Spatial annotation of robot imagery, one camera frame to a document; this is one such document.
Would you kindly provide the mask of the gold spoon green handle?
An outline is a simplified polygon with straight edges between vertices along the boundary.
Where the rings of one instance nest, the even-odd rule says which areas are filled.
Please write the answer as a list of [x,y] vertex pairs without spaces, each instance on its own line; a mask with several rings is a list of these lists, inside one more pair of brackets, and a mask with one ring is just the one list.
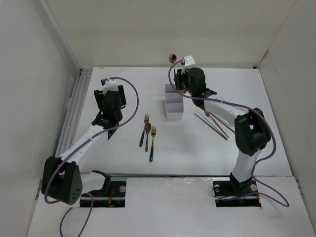
[[[169,60],[169,62],[171,64],[176,65],[177,64],[177,56],[176,56],[176,54],[174,54],[174,53],[170,54],[168,60]],[[173,67],[173,73],[174,73],[175,86],[176,86],[176,89],[178,90],[179,89],[179,86],[178,86],[178,75],[177,75],[175,67]]]

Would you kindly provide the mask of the gold fork green handle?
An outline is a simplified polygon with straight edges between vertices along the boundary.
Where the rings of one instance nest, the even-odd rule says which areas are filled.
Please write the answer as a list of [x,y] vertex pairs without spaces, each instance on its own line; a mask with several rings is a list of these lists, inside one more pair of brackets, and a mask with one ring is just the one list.
[[143,146],[143,141],[144,141],[144,136],[145,136],[145,127],[146,127],[146,124],[149,122],[149,117],[150,117],[150,114],[145,114],[145,118],[144,118],[144,124],[145,125],[144,125],[144,129],[143,129],[143,132],[142,132],[142,135],[141,135],[139,147]]
[[154,155],[154,138],[157,133],[157,128],[155,126],[152,127],[151,136],[152,136],[152,144],[151,144],[151,151],[150,151],[150,158],[149,161],[153,161],[153,155]]

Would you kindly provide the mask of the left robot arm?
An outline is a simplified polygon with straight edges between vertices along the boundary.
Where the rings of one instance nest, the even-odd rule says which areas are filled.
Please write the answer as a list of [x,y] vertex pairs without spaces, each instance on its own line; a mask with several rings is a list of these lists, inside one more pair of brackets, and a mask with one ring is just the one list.
[[100,196],[109,193],[109,175],[97,169],[81,174],[94,151],[115,133],[126,105],[124,89],[115,79],[108,80],[94,96],[99,112],[88,131],[68,150],[57,157],[49,157],[44,165],[41,192],[43,195],[72,205],[82,194],[95,191]]

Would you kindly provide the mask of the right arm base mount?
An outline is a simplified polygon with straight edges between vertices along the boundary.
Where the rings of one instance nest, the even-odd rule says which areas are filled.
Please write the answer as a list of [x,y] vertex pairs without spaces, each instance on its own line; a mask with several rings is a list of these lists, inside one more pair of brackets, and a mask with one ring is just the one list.
[[216,207],[261,207],[258,188],[254,180],[237,190],[229,177],[213,178],[212,195]]

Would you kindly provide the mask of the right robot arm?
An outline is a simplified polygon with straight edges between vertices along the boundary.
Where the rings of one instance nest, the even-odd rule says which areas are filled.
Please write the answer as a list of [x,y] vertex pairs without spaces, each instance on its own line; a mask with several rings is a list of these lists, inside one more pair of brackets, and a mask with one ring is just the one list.
[[215,91],[207,88],[204,71],[200,68],[178,69],[173,81],[175,91],[181,95],[188,92],[187,97],[198,108],[233,124],[238,157],[230,173],[229,189],[233,194],[241,194],[253,180],[260,152],[274,140],[262,111],[221,99]]

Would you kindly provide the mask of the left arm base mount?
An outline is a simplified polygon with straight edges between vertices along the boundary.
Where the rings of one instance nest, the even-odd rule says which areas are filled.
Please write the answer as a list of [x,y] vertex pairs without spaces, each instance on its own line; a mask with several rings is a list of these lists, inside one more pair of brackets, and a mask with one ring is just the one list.
[[94,170],[81,175],[82,192],[80,207],[125,207],[126,178],[114,177],[110,174]]

